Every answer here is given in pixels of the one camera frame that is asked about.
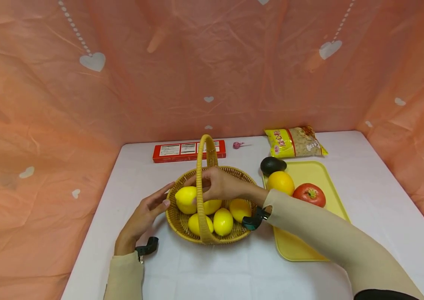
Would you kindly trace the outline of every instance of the box label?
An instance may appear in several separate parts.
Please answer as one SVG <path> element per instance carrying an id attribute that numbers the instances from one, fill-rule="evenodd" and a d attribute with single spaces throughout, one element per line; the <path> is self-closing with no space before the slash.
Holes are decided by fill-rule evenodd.
<path id="1" fill-rule="evenodd" d="M 220 151 L 220 146 L 219 146 L 220 144 L 218 143 L 218 141 L 214 141 L 213 143 L 215 145 L 215 151 L 219 152 Z M 203 153 L 205 153 L 206 151 L 207 151 L 207 144 L 205 143 L 203 145 Z"/>
<path id="2" fill-rule="evenodd" d="M 181 145 L 180 154 L 194 154 L 197 153 L 196 143 L 183 143 Z"/>
<path id="3" fill-rule="evenodd" d="M 164 157 L 167 155 L 179 155 L 180 154 L 180 144 L 179 145 L 165 145 L 160 147 L 160 156 Z"/>

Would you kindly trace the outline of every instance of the plastic tray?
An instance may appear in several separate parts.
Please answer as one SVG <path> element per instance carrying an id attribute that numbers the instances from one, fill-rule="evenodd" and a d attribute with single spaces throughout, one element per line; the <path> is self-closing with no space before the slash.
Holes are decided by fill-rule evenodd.
<path id="1" fill-rule="evenodd" d="M 324 165 L 318 161 L 287 162 L 285 172 L 292 177 L 295 187 L 303 183 L 313 183 L 320 187 L 327 200 L 324 209 L 350 222 L 347 211 L 345 211 Z M 268 177 L 263 176 L 263 186 L 266 187 L 267 181 Z M 297 236 L 276 227 L 273 230 L 277 250 L 283 258 L 293 262 L 328 261 Z"/>

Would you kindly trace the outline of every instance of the person's left hand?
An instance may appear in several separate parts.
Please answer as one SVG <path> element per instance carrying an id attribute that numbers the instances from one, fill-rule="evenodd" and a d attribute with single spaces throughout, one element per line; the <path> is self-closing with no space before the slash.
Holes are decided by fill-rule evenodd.
<path id="1" fill-rule="evenodd" d="M 153 224 L 155 218 L 165 212 L 170 205 L 167 191 L 175 185 L 167 184 L 157 192 L 143 199 L 115 241 L 114 255 L 127 255 L 135 251 L 135 244 Z"/>

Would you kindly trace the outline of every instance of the avocado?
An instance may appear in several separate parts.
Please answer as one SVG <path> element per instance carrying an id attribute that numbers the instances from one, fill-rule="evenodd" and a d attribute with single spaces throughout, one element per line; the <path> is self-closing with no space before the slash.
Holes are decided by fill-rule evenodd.
<path id="1" fill-rule="evenodd" d="M 270 176 L 273 172 L 285 171 L 287 163 L 276 157 L 266 157 L 260 163 L 260 170 L 265 176 Z"/>

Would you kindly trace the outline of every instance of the person's right hand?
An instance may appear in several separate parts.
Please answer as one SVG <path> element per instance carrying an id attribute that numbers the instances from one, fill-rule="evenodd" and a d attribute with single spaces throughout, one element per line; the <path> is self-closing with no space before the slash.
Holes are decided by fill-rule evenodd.
<path id="1" fill-rule="evenodd" d="M 190 177 L 184 186 L 196 185 L 196 177 Z M 203 201 L 222 199 L 231 200 L 243 197 L 243 193 L 251 183 L 244 182 L 233 175 L 211 167 L 202 172 Z"/>

